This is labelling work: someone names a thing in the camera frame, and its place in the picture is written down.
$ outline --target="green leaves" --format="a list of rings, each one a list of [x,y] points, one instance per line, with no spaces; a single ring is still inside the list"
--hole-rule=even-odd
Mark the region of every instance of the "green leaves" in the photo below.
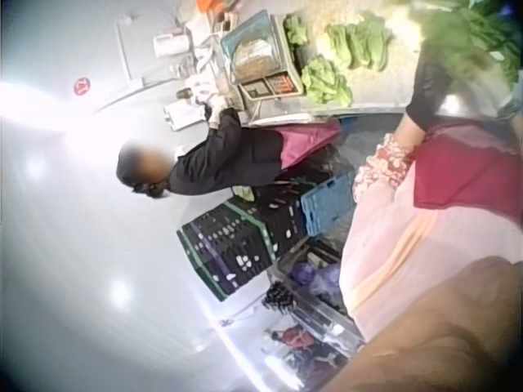
[[[307,96],[317,104],[330,101],[343,106],[352,105],[352,91],[343,76],[323,56],[314,57],[302,71]]]
[[[284,25],[287,31],[287,39],[291,44],[299,46],[309,42],[307,29],[296,15],[287,18]]]
[[[374,71],[383,71],[387,65],[387,44],[392,37],[392,31],[385,27],[385,20],[374,15],[371,11],[362,11],[364,21],[356,26],[355,31],[361,32],[367,38],[367,50],[370,62],[367,63]]]
[[[346,27],[350,37],[350,48],[353,55],[353,68],[370,65],[370,54],[368,49],[369,32],[362,24],[349,24]]]
[[[418,15],[422,33],[436,49],[447,70],[468,79],[477,59],[499,52],[501,66],[510,85],[517,81],[521,58],[521,33],[496,15],[487,17],[468,8],[452,12],[429,11]]]
[[[349,68],[352,65],[352,54],[349,48],[348,36],[345,26],[341,24],[330,24],[325,29],[330,39],[330,46],[336,53],[340,62]]]

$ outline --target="floral sleeve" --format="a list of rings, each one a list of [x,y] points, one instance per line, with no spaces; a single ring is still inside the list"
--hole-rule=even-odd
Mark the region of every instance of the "floral sleeve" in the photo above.
[[[387,133],[376,153],[367,158],[356,175],[352,187],[354,200],[358,203],[369,186],[378,180],[385,180],[396,189],[407,175],[412,161],[413,155],[396,142],[394,135]]]

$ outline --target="blue plastic crate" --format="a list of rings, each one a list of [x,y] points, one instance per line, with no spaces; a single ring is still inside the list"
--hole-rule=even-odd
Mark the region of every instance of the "blue plastic crate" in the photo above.
[[[302,210],[310,237],[328,232],[355,207],[353,182],[354,172],[345,171],[302,196]]]

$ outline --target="scale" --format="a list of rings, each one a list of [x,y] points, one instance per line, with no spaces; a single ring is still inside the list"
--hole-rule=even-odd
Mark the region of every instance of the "scale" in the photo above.
[[[286,15],[258,12],[221,40],[230,82],[250,100],[300,96],[304,92],[297,56],[289,49]]]

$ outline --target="black cap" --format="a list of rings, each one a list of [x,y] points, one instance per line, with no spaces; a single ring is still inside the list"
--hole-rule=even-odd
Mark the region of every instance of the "black cap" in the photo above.
[[[118,155],[118,166],[116,167],[116,176],[122,184],[131,188],[136,188],[141,184],[138,176],[138,161],[140,159],[140,149],[131,143],[123,145]]]

